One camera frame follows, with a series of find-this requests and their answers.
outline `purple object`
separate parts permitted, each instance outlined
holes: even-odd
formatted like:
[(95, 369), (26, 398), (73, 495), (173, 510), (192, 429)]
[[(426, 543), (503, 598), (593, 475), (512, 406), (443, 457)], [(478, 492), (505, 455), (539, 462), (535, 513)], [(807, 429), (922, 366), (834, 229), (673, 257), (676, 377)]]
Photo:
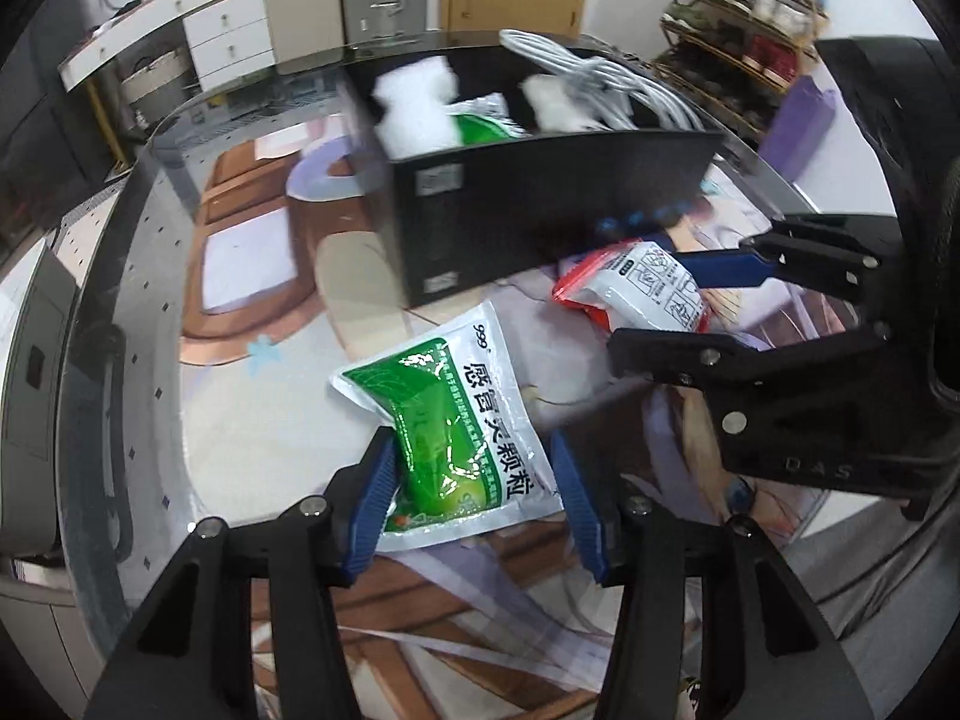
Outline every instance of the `purple object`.
[(821, 92), (810, 76), (797, 79), (760, 145), (760, 158), (785, 180), (796, 181), (833, 124), (837, 97), (832, 89)]

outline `open black box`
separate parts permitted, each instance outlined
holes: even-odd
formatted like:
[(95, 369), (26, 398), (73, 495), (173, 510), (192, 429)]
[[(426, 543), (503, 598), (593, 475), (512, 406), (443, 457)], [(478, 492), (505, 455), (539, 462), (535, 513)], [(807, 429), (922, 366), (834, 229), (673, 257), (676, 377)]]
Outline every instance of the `open black box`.
[(635, 131), (534, 135), (391, 160), (373, 129), (383, 116), (373, 85), (432, 55), (445, 55), (458, 77), (457, 100), (500, 92), (511, 118), (531, 132), (536, 121), (520, 82), (544, 72), (500, 45), (344, 64), (353, 166), (410, 307), (675, 223), (723, 140), (720, 125), (692, 103), (706, 132), (661, 129), (635, 104)]

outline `green and white medicine packet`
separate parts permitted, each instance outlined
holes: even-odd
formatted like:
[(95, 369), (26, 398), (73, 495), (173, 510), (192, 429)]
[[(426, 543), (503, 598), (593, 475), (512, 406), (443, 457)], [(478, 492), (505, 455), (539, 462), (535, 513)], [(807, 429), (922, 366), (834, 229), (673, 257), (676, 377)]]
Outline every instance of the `green and white medicine packet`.
[(383, 415), (400, 439), (404, 474), (378, 551), (476, 536), (563, 509), (491, 303), (330, 381)]

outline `gray fabric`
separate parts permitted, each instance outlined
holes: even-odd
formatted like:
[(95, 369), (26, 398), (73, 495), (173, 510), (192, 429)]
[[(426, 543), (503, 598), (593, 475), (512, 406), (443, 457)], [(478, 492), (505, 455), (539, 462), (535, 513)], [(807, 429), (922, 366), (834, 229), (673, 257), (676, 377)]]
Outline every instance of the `gray fabric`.
[[(945, 496), (935, 499), (935, 512)], [(914, 533), (893, 501), (881, 501), (784, 549), (814, 598), (856, 577)], [(877, 718), (913, 688), (960, 610), (960, 504), (952, 495), (935, 524), (848, 592), (821, 605)]]

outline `white cable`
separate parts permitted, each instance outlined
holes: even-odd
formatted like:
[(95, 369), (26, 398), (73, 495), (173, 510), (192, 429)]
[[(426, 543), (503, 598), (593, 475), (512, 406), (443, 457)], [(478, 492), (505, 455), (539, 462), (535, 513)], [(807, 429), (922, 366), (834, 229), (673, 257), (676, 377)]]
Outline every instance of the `white cable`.
[(561, 76), (571, 95), (587, 103), (611, 129), (637, 129), (633, 98), (656, 114), (663, 129), (704, 131), (700, 117), (680, 95), (616, 62), (601, 56), (581, 59), (549, 38), (517, 29), (501, 29), (500, 45)]

